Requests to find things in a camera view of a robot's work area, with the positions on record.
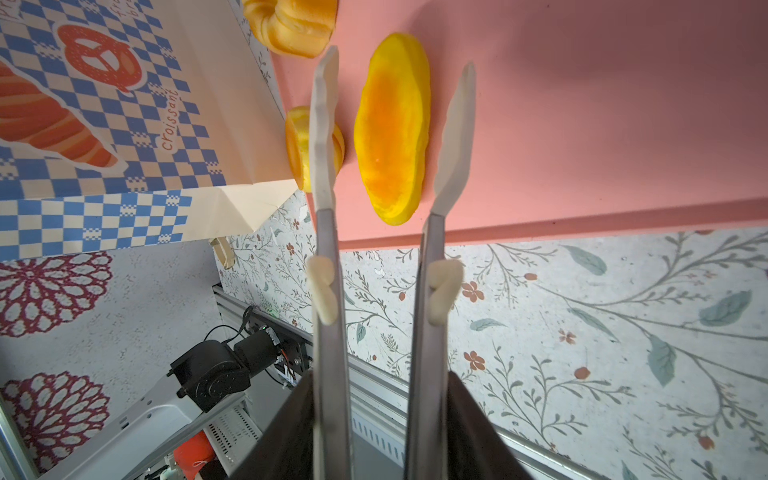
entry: white vent grille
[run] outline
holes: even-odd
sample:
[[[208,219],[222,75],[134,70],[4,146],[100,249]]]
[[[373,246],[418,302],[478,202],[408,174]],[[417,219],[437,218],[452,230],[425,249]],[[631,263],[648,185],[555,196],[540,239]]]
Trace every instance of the white vent grille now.
[[[256,423],[240,405],[216,417],[203,430],[227,475],[232,475],[261,438]]]
[[[406,452],[402,442],[387,435],[374,422],[370,422],[365,416],[354,410],[352,411],[352,430],[397,465],[402,467],[405,464]]]

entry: pastry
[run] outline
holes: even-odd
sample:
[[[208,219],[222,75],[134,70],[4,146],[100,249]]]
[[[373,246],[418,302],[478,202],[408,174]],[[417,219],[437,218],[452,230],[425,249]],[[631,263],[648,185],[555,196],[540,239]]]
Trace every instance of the pastry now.
[[[291,108],[286,115],[286,146],[288,161],[293,178],[299,190],[312,193],[310,181],[310,108],[308,106]],[[333,165],[336,175],[344,163],[344,137],[339,125],[333,127]]]
[[[118,162],[89,125],[5,61],[0,61],[0,138],[93,167],[111,167]]]
[[[336,0],[243,0],[243,15],[265,47],[315,58],[336,27]]]

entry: orange object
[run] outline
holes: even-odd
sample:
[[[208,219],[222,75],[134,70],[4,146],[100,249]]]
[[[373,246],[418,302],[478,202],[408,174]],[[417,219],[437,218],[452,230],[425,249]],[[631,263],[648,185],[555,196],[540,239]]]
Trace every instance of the orange object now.
[[[118,159],[58,100],[0,61],[0,138],[93,167]]]
[[[336,0],[243,0],[243,15],[271,51],[315,58],[336,27],[336,6]]]
[[[299,190],[311,193],[310,182],[310,108],[292,108],[286,115],[286,147],[293,178]],[[333,164],[339,174],[344,163],[344,137],[339,126],[333,128]]]
[[[187,480],[194,480],[205,464],[216,458],[216,452],[205,433],[199,432],[174,450],[174,458]]]
[[[128,93],[147,80],[131,46],[93,28],[63,24],[56,35],[67,62],[88,78]]]
[[[413,35],[373,52],[355,119],[360,176],[376,214],[400,225],[419,207],[429,140],[429,61]]]

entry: floral wallpaper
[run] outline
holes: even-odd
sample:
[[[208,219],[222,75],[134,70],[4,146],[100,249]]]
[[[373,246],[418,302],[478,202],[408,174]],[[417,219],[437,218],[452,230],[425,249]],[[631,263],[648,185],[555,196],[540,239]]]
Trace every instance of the floral wallpaper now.
[[[310,330],[300,192],[231,295]],[[496,424],[608,478],[768,478],[768,228],[449,247],[450,366]],[[349,353],[407,381],[417,249],[342,254]]]
[[[0,263],[0,400],[41,472],[221,324],[217,281],[204,240]]]

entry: leaf pattern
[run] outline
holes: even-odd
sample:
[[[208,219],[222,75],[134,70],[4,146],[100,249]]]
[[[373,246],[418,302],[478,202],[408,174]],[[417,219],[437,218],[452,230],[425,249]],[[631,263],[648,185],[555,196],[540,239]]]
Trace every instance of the leaf pattern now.
[[[613,338],[616,339],[616,336],[613,334],[613,332],[611,332],[608,329],[608,327],[605,326],[605,324],[603,324],[600,320],[594,318],[589,313],[586,313],[585,311],[580,310],[578,308],[569,308],[568,311],[573,313],[574,315],[576,315],[580,319],[584,320],[584,323],[586,323],[587,325],[591,326],[592,328],[595,328],[595,329],[601,330],[603,332],[606,332],[608,335],[610,335],[610,336],[612,336]]]
[[[490,326],[506,326],[506,325],[494,319],[480,319],[470,323],[469,329],[474,330],[476,332],[480,332],[482,330],[489,328]]]
[[[664,342],[659,337],[651,335],[649,340],[648,366],[661,386],[666,386],[674,378],[674,363],[677,354],[669,343]]]
[[[297,194],[259,231],[232,237],[238,261],[221,274],[228,293],[311,331],[307,212]],[[712,466],[717,480],[752,478],[744,465],[768,455],[768,231],[561,244],[445,249],[465,265],[449,365],[482,411],[607,478],[624,466],[637,478],[701,478],[702,455],[714,452],[723,458]],[[341,253],[349,353],[405,381],[418,256]]]
[[[704,326],[725,326],[735,323],[752,301],[752,291],[734,293],[717,302],[717,305],[699,312],[699,321]]]
[[[605,265],[603,259],[597,255],[589,253],[586,250],[582,250],[579,247],[563,245],[563,248],[568,250],[568,252],[571,254],[571,258],[574,259],[574,262],[578,263],[595,275],[605,275],[605,272],[607,272],[608,267]]]
[[[621,462],[621,477],[624,480],[638,480],[637,475],[632,473],[629,467],[627,467],[627,464],[623,461]]]

